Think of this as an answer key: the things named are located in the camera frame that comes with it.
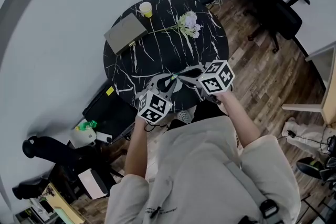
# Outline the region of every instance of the round table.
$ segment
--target round table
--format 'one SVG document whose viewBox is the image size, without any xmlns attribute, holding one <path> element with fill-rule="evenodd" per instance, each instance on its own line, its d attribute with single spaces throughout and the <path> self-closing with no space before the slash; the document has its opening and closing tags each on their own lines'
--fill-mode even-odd
<svg viewBox="0 0 336 224">
<path fill-rule="evenodd" d="M 139 12 L 142 2 L 152 4 L 153 16 L 150 19 Z M 123 100 L 134 106 L 135 94 L 145 89 L 156 74 L 177 73 L 187 66 L 228 59 L 228 43 L 221 23 L 205 6 L 194 0 L 143 0 L 127 9 L 114 25 L 133 13 L 150 33 L 175 25 L 176 18 L 190 10 L 196 13 L 197 23 L 202 26 L 196 39 L 186 38 L 172 30 L 148 34 L 120 56 L 116 56 L 105 42 L 105 72 Z M 183 84 L 170 101 L 173 104 L 170 112 L 178 112 L 197 105 L 200 96 L 195 89 Z"/>
</svg>

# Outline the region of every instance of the hand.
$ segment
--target hand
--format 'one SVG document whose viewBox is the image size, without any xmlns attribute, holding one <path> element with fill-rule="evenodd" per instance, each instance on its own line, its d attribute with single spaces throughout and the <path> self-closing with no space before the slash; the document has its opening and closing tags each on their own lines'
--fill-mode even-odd
<svg viewBox="0 0 336 224">
<path fill-rule="evenodd" d="M 146 121 L 143 119 L 143 118 L 141 118 L 140 116 L 136 116 L 135 117 L 135 125 L 136 126 L 140 126 L 140 127 L 145 127 L 146 126 Z"/>
<path fill-rule="evenodd" d="M 214 95 L 217 97 L 218 100 L 220 100 L 220 102 L 223 102 L 223 100 L 230 94 L 232 94 L 232 92 L 230 90 L 227 90 L 226 92 L 215 93 Z"/>
</svg>

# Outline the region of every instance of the green bottle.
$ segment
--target green bottle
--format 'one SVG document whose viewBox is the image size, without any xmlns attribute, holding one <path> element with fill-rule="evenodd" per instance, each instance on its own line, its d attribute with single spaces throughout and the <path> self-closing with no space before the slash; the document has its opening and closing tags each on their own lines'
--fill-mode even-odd
<svg viewBox="0 0 336 224">
<path fill-rule="evenodd" d="M 95 128 L 97 126 L 97 123 L 95 121 L 88 121 L 88 122 L 82 122 L 78 126 L 75 127 L 76 130 L 85 131 L 91 128 Z"/>
</svg>

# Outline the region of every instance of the wooden desk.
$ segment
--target wooden desk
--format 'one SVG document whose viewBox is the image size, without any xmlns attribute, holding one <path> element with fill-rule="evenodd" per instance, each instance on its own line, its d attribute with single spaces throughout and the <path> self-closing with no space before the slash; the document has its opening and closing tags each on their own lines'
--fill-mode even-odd
<svg viewBox="0 0 336 224">
<path fill-rule="evenodd" d="M 306 61 L 313 61 L 320 76 L 327 81 L 321 104 L 283 104 L 282 109 L 319 112 L 326 124 L 336 121 L 336 42 L 312 53 Z"/>
<path fill-rule="evenodd" d="M 51 189 L 54 196 L 47 193 L 47 189 Z M 61 196 L 52 183 L 49 183 L 46 189 L 43 191 L 42 195 L 46 197 L 48 203 L 53 209 L 61 208 L 64 213 L 71 219 L 75 224 L 84 223 L 84 218 L 81 217 Z"/>
</svg>

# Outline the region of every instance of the white flower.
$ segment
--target white flower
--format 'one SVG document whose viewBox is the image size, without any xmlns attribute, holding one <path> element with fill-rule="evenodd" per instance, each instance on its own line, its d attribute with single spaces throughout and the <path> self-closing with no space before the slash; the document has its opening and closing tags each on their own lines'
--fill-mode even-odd
<svg viewBox="0 0 336 224">
<path fill-rule="evenodd" d="M 201 26 L 199 24 L 195 24 L 195 31 L 199 31 L 201 29 Z"/>
<path fill-rule="evenodd" d="M 187 16 L 185 18 L 184 26 L 188 28 L 193 28 L 196 25 L 196 19 L 192 16 Z"/>
<path fill-rule="evenodd" d="M 193 38 L 198 38 L 200 36 L 200 34 L 199 34 L 199 32 L 194 32 L 194 34 L 193 34 Z"/>
<path fill-rule="evenodd" d="M 187 12 L 186 15 L 187 15 L 188 17 L 192 17 L 192 18 L 194 18 L 195 20 L 197 20 L 197 15 L 196 15 L 192 10 L 189 11 L 189 12 Z"/>
</svg>

